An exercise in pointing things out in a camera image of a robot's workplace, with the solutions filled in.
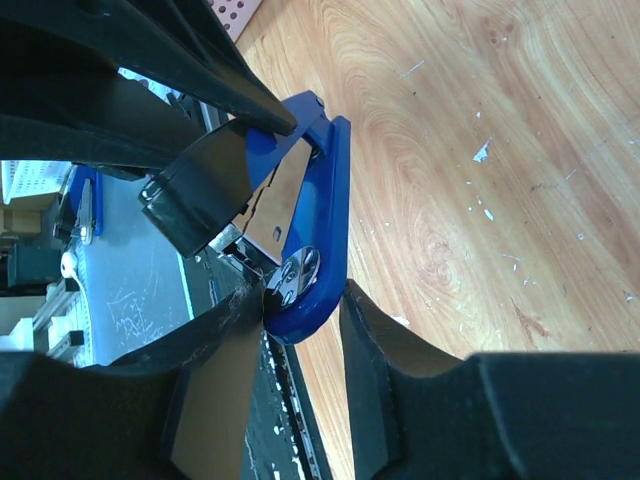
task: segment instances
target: wooden table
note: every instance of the wooden table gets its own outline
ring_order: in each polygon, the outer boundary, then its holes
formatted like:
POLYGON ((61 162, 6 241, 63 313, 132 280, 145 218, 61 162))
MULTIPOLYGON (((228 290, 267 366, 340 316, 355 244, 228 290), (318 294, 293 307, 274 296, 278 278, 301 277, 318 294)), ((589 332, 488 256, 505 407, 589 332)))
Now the wooden table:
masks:
MULTIPOLYGON (((631 0, 266 0, 239 42, 353 122, 350 275, 451 353, 640 345, 631 0)), ((353 476, 336 319, 300 345, 353 476)))

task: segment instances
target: white basket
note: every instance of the white basket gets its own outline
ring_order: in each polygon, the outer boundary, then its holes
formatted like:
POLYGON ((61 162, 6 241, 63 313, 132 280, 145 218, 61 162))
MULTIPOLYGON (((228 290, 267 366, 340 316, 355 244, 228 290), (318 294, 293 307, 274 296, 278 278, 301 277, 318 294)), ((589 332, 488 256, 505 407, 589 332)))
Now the white basket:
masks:
POLYGON ((2 160, 2 200, 58 193, 70 169, 71 162, 2 160))

